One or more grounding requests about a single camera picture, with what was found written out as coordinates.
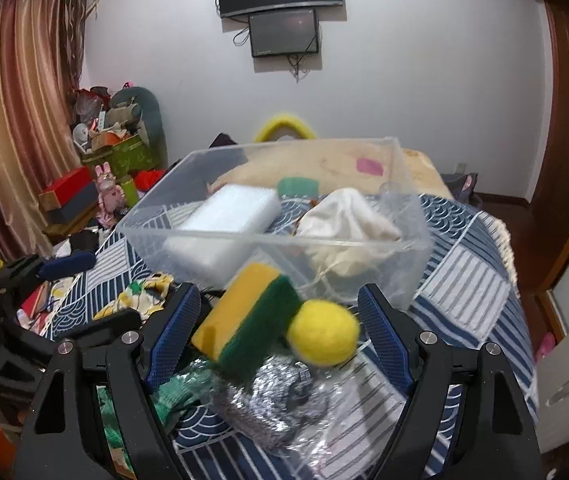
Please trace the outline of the green knitted doll clothes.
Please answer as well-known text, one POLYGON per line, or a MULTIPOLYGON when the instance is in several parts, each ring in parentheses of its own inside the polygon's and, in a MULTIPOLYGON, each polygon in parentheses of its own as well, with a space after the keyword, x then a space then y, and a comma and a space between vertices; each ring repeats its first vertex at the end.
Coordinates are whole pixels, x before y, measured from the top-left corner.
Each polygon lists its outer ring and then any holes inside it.
MULTIPOLYGON (((212 364, 206 359, 195 359, 151 394, 153 406, 166 434, 169 434, 177 425, 179 417, 199 401, 194 393, 196 389, 202 387, 202 382, 211 370, 212 364)), ((132 478, 134 471, 132 471, 132 465, 125 451, 120 427, 116 420, 112 394, 106 386, 99 386, 97 393, 104 434, 116 470, 124 474, 125 477, 132 478)))

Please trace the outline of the floral yellow fabric scrunchie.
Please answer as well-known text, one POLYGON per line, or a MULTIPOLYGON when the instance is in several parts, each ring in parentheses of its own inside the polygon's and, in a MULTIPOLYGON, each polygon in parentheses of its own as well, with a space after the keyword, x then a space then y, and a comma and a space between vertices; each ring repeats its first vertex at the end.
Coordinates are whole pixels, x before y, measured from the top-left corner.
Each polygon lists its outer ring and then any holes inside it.
POLYGON ((117 312, 135 310, 143 322, 146 322, 153 313, 163 310, 165 300, 173 285, 173 276, 162 272, 151 274, 143 280, 132 281, 92 319, 99 321, 117 312))

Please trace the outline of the yellow green sponge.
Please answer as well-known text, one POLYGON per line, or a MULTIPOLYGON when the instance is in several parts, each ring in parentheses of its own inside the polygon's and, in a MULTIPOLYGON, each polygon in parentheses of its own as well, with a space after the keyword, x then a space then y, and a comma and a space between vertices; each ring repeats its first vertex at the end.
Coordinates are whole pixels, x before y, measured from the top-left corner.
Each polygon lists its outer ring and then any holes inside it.
POLYGON ((222 374, 250 379, 286 333, 302 300, 289 278, 263 263, 250 263, 204 318, 191 343, 222 374))

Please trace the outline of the yellow felt ball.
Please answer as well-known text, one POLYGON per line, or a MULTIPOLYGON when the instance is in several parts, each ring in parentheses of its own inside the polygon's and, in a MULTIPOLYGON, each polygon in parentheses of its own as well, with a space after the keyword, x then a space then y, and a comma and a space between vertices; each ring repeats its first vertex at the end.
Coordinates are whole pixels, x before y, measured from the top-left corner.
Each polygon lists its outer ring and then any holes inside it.
POLYGON ((311 299, 292 318, 286 338, 303 362, 332 367, 354 356, 360 332, 357 318, 349 309, 331 301, 311 299))

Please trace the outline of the pink rabbit toy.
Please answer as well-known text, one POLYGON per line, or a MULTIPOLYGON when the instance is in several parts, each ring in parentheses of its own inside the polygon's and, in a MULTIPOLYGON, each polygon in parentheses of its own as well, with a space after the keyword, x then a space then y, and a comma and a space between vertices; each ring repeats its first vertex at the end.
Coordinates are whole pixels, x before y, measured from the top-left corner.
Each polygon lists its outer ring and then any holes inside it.
POLYGON ((109 162, 94 167, 96 173, 96 188, 98 192, 99 223, 105 229, 116 226, 128 213, 128 203, 123 188, 117 183, 109 162))

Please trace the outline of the green cardboard box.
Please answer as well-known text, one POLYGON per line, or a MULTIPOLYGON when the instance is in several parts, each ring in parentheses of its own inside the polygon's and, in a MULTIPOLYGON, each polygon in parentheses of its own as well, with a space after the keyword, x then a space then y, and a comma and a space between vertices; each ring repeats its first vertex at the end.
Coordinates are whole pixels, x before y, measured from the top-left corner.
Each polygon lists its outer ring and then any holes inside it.
POLYGON ((150 148, 136 134, 115 145, 104 146, 99 150, 80 156, 82 164, 95 176, 94 167, 107 162, 115 177, 141 170, 151 170, 160 166, 158 152, 150 148))

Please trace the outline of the silver scrubber in bag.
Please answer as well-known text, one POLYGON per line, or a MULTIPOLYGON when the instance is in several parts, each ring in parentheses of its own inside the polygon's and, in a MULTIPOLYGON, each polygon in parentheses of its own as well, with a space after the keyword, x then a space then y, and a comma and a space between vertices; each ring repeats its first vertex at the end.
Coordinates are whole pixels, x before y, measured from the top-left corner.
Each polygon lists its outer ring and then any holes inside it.
POLYGON ((344 370, 274 353, 247 380, 225 375, 204 358, 186 368, 186 387, 255 444, 302 467, 317 467, 330 452, 330 431, 342 413, 344 370))

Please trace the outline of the blue white patterned tablecloth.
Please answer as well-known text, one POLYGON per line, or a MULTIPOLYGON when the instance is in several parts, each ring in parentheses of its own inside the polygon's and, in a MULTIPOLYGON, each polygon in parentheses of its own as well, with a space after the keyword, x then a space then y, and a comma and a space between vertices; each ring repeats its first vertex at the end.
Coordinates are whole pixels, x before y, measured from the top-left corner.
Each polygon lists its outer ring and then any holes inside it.
MULTIPOLYGON (((532 343, 517 291, 513 251, 505 224, 486 212, 423 194, 433 250, 409 307, 411 317, 448 344, 479 348, 496 342, 506 353, 533 418, 539 392, 532 343)), ((88 323, 125 287, 150 273, 126 237, 114 233, 98 250, 94 269, 80 274, 52 306, 42 331, 50 339, 88 323)), ((362 479, 383 448, 405 401, 383 377, 368 341, 349 368, 357 388, 331 436, 321 479, 362 479)), ((180 462, 193 479, 310 479, 313 472, 269 453, 201 404, 190 408, 172 434, 180 462)))

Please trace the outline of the grey green neck pillow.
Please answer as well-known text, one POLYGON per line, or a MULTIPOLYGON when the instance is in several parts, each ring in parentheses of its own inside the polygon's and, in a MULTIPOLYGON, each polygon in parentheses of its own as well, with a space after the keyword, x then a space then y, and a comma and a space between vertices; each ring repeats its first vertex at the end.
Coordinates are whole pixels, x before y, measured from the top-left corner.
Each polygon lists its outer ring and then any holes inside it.
POLYGON ((117 91, 106 112, 106 125, 120 125, 137 134, 141 142, 158 157, 160 165, 167 164, 167 148, 163 120, 155 95, 147 88, 129 86, 117 91))

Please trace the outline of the striped red gold curtain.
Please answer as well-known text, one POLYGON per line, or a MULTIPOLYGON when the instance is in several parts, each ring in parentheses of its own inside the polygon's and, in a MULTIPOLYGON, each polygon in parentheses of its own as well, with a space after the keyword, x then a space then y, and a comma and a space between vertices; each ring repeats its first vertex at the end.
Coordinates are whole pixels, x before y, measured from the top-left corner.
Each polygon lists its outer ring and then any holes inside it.
POLYGON ((39 194, 79 167, 83 0, 0 0, 0 258, 48 255, 39 194))

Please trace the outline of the clear plastic storage bin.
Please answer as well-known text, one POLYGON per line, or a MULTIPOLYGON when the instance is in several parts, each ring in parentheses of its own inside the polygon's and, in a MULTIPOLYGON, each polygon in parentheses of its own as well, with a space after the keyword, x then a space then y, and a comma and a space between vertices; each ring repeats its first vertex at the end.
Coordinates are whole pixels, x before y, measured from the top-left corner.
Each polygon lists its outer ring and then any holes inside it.
POLYGON ((399 142, 230 145, 178 162, 118 224, 153 271, 224 289, 252 262, 305 298, 353 304, 367 283, 411 303, 432 243, 399 142))

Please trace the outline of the yellow foam arch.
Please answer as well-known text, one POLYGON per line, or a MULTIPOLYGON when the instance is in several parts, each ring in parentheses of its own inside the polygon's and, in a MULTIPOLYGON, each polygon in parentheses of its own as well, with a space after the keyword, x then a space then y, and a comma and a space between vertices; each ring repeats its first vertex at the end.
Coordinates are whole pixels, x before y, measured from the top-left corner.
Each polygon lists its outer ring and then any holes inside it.
POLYGON ((289 114, 279 114, 268 119, 254 138, 255 143, 275 142, 283 131, 292 133, 295 139, 315 140, 316 133, 302 119, 289 114))

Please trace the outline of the beige bed blanket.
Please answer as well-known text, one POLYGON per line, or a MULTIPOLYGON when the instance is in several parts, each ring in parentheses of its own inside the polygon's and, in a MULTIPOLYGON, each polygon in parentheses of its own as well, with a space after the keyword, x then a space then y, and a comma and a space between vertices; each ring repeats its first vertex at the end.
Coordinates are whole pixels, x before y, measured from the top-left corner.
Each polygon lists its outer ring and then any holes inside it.
POLYGON ((401 148, 392 138, 333 139, 259 143, 244 149, 246 161, 224 172, 208 188, 226 184, 275 188, 286 178, 304 178, 327 195, 339 188, 377 194, 389 186, 401 192, 428 194, 445 200, 453 196, 431 159, 401 148))

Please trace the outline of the cream drawstring pouch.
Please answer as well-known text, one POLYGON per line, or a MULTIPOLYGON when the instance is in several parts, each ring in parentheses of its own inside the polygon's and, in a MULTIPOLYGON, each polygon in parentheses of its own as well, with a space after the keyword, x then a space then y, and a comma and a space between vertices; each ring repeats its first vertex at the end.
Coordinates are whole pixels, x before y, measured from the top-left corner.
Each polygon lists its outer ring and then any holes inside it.
POLYGON ((403 240, 396 224, 370 205, 356 188, 339 188, 300 219, 296 236, 329 240, 309 246, 309 259, 321 273, 352 276, 373 270, 403 240))

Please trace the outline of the small wall monitor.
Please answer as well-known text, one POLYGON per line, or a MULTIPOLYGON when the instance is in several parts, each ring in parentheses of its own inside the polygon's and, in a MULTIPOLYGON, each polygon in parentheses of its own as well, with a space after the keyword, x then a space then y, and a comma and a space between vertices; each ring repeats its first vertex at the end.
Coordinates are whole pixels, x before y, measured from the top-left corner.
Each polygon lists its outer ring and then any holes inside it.
POLYGON ((253 58, 316 54, 319 51, 315 9, 260 12, 249 16, 253 58))

